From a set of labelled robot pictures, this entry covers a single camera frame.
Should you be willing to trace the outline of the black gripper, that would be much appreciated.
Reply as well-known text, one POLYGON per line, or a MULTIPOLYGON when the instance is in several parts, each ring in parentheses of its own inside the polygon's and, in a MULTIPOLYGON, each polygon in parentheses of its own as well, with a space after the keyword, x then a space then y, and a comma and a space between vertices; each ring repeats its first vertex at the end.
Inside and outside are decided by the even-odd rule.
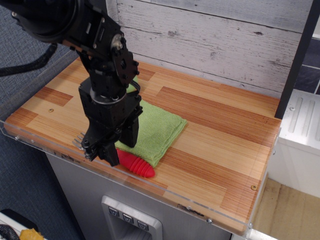
POLYGON ((78 90, 89 127, 81 140, 80 149, 86 159, 95 158, 107 161, 112 167, 119 165, 119 157, 115 143, 120 141, 133 148, 138 140, 139 116, 143 112, 140 102, 142 97, 140 85, 132 82, 136 91, 127 93, 115 99, 97 95, 92 89, 91 80, 83 81, 78 90))

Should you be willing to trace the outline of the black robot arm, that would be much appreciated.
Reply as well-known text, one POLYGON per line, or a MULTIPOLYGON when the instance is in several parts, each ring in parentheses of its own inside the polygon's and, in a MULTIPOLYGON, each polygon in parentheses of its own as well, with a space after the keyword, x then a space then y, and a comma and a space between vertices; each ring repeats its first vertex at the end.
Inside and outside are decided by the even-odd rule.
POLYGON ((37 60, 4 67, 1 76, 42 68, 58 44, 76 51, 89 73, 78 88, 89 127, 75 143, 90 161, 100 158, 117 166, 115 143, 136 145, 143 111, 140 86, 134 80, 139 64, 128 50, 120 26, 88 0, 3 0, 0 4, 30 36, 49 43, 37 60))

